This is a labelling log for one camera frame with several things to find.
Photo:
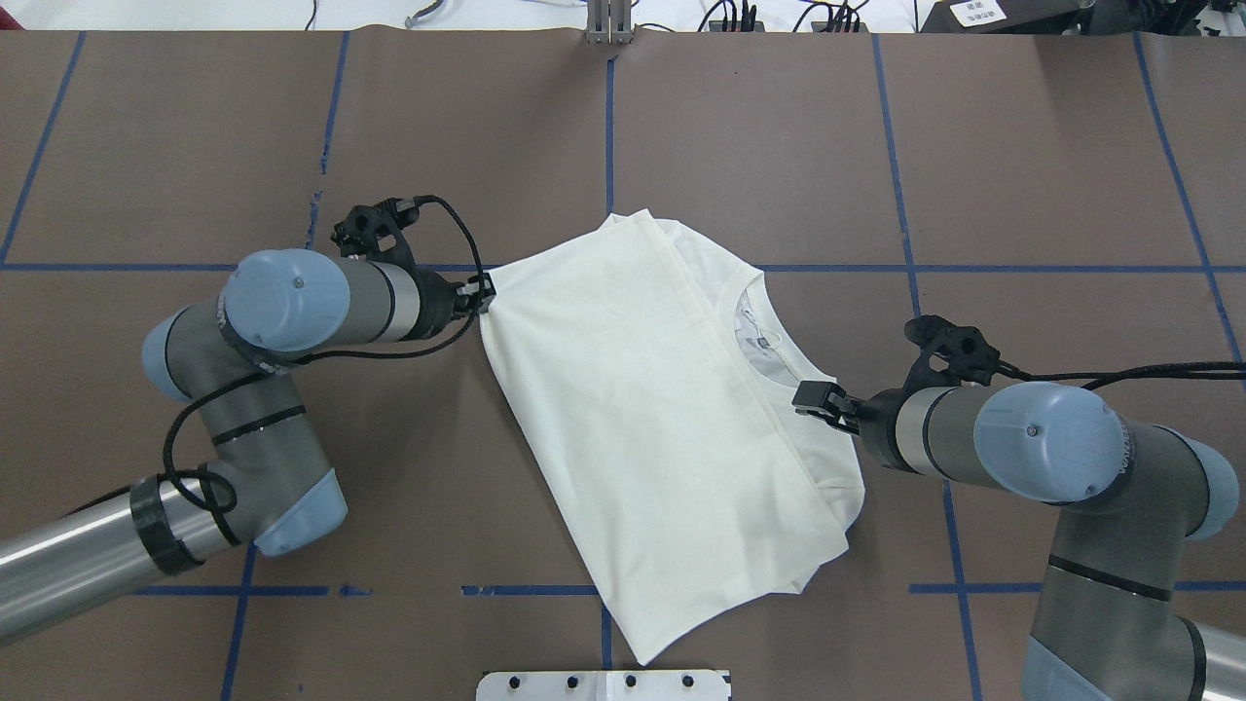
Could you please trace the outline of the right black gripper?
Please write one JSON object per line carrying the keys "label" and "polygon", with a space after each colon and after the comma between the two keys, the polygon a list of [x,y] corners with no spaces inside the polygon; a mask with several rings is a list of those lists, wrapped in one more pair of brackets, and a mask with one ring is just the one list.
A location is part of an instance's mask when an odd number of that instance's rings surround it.
{"label": "right black gripper", "polygon": [[905,337],[918,347],[905,382],[856,398],[834,381],[801,381],[791,405],[800,416],[812,417],[846,435],[858,435],[863,448],[885,467],[910,467],[900,456],[900,408],[918,391],[989,386],[1001,374],[1001,351],[989,345],[974,325],[956,325],[943,316],[923,314],[905,325]]}

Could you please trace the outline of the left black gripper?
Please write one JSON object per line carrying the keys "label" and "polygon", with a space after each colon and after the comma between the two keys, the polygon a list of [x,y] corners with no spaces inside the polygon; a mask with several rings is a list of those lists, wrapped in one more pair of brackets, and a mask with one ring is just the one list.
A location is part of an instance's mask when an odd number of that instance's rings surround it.
{"label": "left black gripper", "polygon": [[441,197],[390,197],[355,205],[333,227],[338,266],[348,280],[346,322],[335,332],[335,342],[422,341],[439,336],[451,322],[488,311],[493,276],[449,281],[415,259],[404,232],[426,205],[442,207],[470,237],[454,205]]}

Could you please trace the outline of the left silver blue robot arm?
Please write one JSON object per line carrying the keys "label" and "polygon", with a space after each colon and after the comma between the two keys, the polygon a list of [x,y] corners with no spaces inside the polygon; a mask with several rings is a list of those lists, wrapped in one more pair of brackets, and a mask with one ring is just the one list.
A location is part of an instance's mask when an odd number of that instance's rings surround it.
{"label": "left silver blue robot arm", "polygon": [[348,507],[298,369],[379,359],[369,345],[452,345],[493,301],[470,228],[439,195],[356,205],[338,256],[270,249],[240,259],[212,301],[145,339],[150,382],[182,403],[159,473],[2,544],[2,644],[21,642],[232,547],[282,557],[328,535]]}

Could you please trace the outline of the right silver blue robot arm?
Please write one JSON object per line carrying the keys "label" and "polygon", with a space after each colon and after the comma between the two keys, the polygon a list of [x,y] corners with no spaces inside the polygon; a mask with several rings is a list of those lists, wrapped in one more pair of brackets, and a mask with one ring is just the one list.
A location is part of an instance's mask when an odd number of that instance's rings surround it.
{"label": "right silver blue robot arm", "polygon": [[1240,362],[1028,374],[971,325],[906,322],[905,382],[858,398],[804,381],[792,408],[857,436],[890,469],[1002,491],[1060,515],[1027,640],[1027,700],[1241,700],[1244,637],[1172,611],[1185,547],[1241,502],[1231,462],[1121,416],[1101,387],[1140,379],[1237,381]]}

